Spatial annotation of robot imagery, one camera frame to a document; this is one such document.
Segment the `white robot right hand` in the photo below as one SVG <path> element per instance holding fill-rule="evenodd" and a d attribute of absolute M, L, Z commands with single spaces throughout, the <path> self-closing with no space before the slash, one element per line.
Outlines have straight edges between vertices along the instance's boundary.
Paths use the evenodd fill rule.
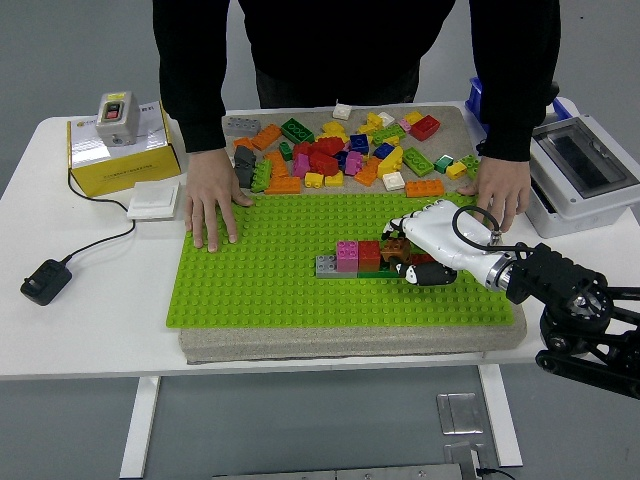
<path fill-rule="evenodd" d="M 430 255 L 427 263 L 411 264 L 397 256 L 390 268 L 408 283 L 439 286 L 453 283 L 459 271 L 467 271 L 485 288 L 504 287 L 500 275 L 511 258 L 497 245 L 496 234 L 448 200 L 438 200 L 423 209 L 390 220 L 382 234 L 396 232 Z"/>

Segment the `person's right hand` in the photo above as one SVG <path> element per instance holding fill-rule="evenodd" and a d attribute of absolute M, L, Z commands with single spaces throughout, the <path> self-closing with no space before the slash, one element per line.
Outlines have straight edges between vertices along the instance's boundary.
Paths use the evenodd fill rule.
<path fill-rule="evenodd" d="M 211 253 L 219 249 L 218 216 L 225 224 L 228 240 L 238 240 L 232 205 L 253 205 L 239 186 L 238 177 L 225 149 L 189 155 L 186 178 L 185 228 L 194 246 Z"/>

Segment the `person's left hand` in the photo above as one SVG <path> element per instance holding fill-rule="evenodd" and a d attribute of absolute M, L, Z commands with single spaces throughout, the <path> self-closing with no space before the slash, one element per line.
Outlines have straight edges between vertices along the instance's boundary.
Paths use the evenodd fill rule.
<path fill-rule="evenodd" d="M 517 215 L 530 202 L 531 176 L 528 162 L 514 162 L 483 156 L 475 180 L 457 192 L 476 196 L 476 205 L 489 212 L 507 232 Z"/>

